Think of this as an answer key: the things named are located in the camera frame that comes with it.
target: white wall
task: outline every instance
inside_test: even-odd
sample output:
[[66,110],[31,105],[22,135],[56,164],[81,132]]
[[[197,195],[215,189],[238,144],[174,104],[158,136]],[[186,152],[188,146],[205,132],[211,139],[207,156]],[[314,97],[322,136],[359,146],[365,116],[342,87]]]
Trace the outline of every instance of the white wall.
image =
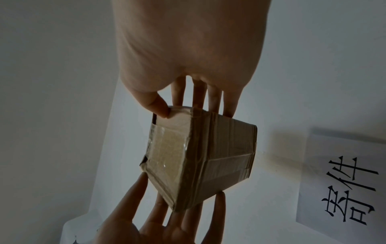
[[87,212],[118,79],[111,3],[0,4],[0,243]]
[[[257,149],[267,154],[258,154],[249,180],[225,191],[224,243],[337,243],[295,222],[296,165],[312,129],[386,139],[384,13],[383,0],[273,0],[261,62],[235,114],[257,125]],[[171,103],[169,89],[161,95]],[[190,85],[185,105],[191,101]],[[140,173],[150,121],[119,83],[90,204],[103,218]],[[139,226],[155,196],[150,184]],[[198,240],[212,207],[213,199],[204,205]]]

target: white surface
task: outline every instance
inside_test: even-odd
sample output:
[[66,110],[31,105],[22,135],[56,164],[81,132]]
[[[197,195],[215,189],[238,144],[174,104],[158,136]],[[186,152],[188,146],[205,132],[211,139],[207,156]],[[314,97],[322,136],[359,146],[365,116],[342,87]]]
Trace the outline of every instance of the white surface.
[[[341,171],[347,176],[333,169],[334,167],[339,169],[340,166],[329,163],[330,160],[340,163],[339,157],[341,156],[343,163]],[[311,135],[307,140],[305,170],[302,173],[296,221],[345,244],[369,242],[384,244],[386,241],[385,162],[386,144]],[[356,166],[358,169],[354,171],[345,165]],[[377,174],[361,169],[373,170]],[[327,175],[327,172],[346,182],[334,179]],[[372,187],[374,191],[352,183]],[[337,192],[337,196],[332,191],[329,194],[330,186]],[[347,197],[345,191],[348,191],[349,199],[370,205],[374,210],[351,200],[343,200],[339,203],[342,197]],[[342,210],[340,211],[338,207],[334,208],[330,200],[337,203]],[[351,207],[364,212],[362,221],[366,224],[350,219]],[[354,212],[353,218],[361,219],[360,215]]]
[[1,1],[0,243],[87,212],[117,73],[109,1]]
[[67,221],[62,230],[60,244],[92,244],[103,220],[97,210]]
[[[259,151],[294,161],[259,154],[251,178],[226,191],[224,243],[338,243],[295,222],[297,165],[310,129],[386,139],[385,12],[383,0],[272,2],[261,62],[235,118],[257,125]],[[189,106],[191,83],[185,93]],[[169,89],[161,95],[171,103]],[[151,114],[119,83],[90,204],[102,218],[138,177],[150,122]],[[134,219],[138,226],[155,197],[150,184]],[[213,199],[204,205],[197,240],[212,207]]]

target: human hand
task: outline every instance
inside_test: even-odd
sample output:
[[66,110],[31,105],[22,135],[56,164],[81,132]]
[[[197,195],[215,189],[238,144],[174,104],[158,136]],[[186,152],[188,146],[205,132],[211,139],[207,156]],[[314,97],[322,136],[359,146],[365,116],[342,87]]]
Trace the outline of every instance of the human hand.
[[[163,226],[168,205],[160,194],[145,224],[138,231],[133,218],[145,194],[148,176],[142,173],[98,231],[95,244],[194,244],[202,203],[175,213]],[[210,227],[203,244],[221,243],[225,224],[225,194],[216,195]]]
[[232,117],[255,72],[263,47],[270,0],[113,0],[120,77],[146,109],[168,116],[157,93],[171,84],[182,106],[187,75],[193,107]]

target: brown box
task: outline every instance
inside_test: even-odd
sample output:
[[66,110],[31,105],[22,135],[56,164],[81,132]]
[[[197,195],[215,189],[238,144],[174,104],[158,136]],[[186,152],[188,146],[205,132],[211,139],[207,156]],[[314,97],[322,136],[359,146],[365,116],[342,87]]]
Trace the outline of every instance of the brown box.
[[168,205],[183,211],[248,178],[256,139],[255,125],[171,107],[168,119],[153,116],[140,166]]

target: finger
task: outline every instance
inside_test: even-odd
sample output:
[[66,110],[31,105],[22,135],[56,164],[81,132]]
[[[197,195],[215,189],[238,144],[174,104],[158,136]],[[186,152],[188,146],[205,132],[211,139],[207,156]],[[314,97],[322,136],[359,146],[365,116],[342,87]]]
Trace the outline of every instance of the finger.
[[241,92],[242,89],[233,92],[224,92],[224,111],[222,115],[229,118],[233,117]]
[[207,84],[201,80],[193,79],[193,105],[195,108],[203,108]]
[[216,86],[208,85],[209,112],[218,113],[222,91]]
[[137,182],[128,190],[109,218],[132,221],[148,186],[148,176],[141,173]]
[[133,89],[129,89],[129,91],[142,107],[150,112],[162,118],[166,118],[169,115],[169,107],[158,92],[139,92]]
[[178,213],[172,212],[172,214],[170,215],[167,226],[181,227],[184,216],[185,216],[185,211],[178,212]]
[[186,76],[178,77],[171,85],[173,106],[182,106],[186,87]]
[[202,244],[221,243],[225,225],[225,210],[225,194],[224,192],[220,192],[216,195],[212,221],[210,223],[209,230],[206,233],[204,240],[202,241]]
[[164,223],[164,219],[167,212],[168,212],[168,204],[165,202],[161,194],[158,193],[156,204],[154,205],[153,210],[150,213],[146,222],[158,223],[162,225],[162,223]]
[[192,237],[193,241],[196,238],[198,224],[200,223],[202,211],[202,203],[197,204],[185,213],[184,220],[182,222],[182,230]]

